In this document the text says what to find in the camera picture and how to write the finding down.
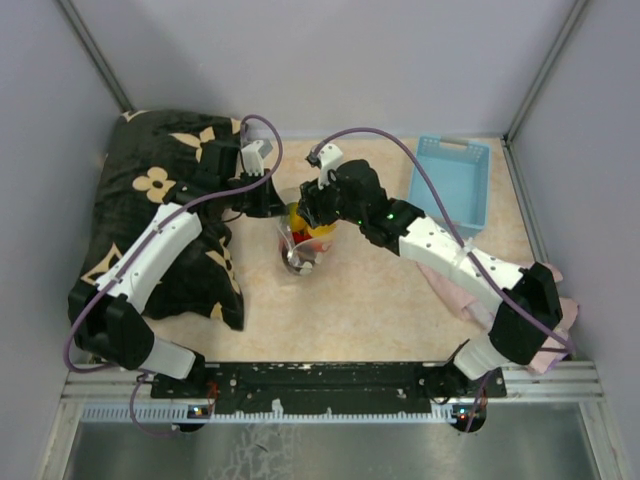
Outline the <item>green orange toy mango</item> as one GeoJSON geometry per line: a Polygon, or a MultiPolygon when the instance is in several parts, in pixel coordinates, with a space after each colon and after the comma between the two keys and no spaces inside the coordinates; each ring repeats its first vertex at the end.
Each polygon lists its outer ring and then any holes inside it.
{"type": "Polygon", "coordinates": [[[292,232],[303,231],[306,227],[305,220],[297,212],[298,203],[293,202],[289,205],[289,224],[292,232]]]}

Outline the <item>dark brown toy fruit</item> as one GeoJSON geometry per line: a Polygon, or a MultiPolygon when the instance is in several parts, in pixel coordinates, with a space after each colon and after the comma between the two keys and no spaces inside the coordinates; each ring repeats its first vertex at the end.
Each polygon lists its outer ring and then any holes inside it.
{"type": "Polygon", "coordinates": [[[285,268],[299,276],[309,275],[322,260],[319,252],[289,249],[285,245],[280,248],[280,254],[285,268]]]}

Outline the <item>clear dotted zip bag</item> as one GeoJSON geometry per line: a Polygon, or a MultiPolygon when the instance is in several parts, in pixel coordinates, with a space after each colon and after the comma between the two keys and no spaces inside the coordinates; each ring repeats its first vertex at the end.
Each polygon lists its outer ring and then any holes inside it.
{"type": "Polygon", "coordinates": [[[309,275],[331,248],[337,225],[312,228],[297,213],[299,190],[286,188],[279,195],[285,204],[276,224],[282,261],[293,274],[309,275]]]}

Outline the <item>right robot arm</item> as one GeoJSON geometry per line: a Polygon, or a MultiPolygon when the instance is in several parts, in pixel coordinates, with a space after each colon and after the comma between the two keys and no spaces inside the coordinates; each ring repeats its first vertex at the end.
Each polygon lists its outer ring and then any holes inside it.
{"type": "Polygon", "coordinates": [[[467,341],[446,372],[448,387],[458,395],[473,393],[482,376],[498,367],[529,365],[562,320],[549,268],[525,268],[458,243],[423,210],[388,196],[365,160],[329,170],[324,183],[303,183],[300,194],[298,213],[310,226],[352,223],[371,244],[431,268],[492,314],[489,331],[467,341]]]}

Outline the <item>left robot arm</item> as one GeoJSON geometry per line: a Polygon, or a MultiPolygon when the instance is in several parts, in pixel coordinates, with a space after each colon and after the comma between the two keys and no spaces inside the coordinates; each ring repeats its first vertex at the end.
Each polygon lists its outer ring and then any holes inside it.
{"type": "Polygon", "coordinates": [[[199,237],[203,226],[196,207],[213,200],[229,201],[227,208],[255,190],[271,185],[283,157],[282,140],[272,168],[264,166],[266,140],[255,140],[240,150],[245,172],[233,189],[187,197],[188,189],[175,185],[160,201],[146,228],[109,269],[89,284],[80,279],[69,294],[71,330],[63,347],[69,371],[95,373],[110,367],[172,378],[176,389],[194,397],[208,384],[208,373],[197,354],[159,338],[143,314],[154,289],[179,255],[199,237]]]}

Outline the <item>blue plastic basket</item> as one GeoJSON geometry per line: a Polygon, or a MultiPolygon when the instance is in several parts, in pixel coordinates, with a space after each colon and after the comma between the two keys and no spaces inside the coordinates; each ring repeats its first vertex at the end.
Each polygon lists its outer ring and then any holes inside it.
{"type": "Polygon", "coordinates": [[[481,233],[488,220],[491,147],[423,135],[415,156],[461,237],[467,239],[481,233]]]}

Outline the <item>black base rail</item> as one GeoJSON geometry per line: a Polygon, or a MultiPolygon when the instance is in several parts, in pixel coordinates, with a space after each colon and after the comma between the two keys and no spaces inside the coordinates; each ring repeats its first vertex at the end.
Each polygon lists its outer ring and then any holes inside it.
{"type": "Polygon", "coordinates": [[[278,401],[285,414],[429,413],[434,400],[473,398],[480,388],[504,398],[493,372],[487,382],[470,380],[447,364],[429,362],[208,363],[194,376],[176,380],[158,374],[154,399],[203,399],[218,414],[269,413],[278,401]]]}

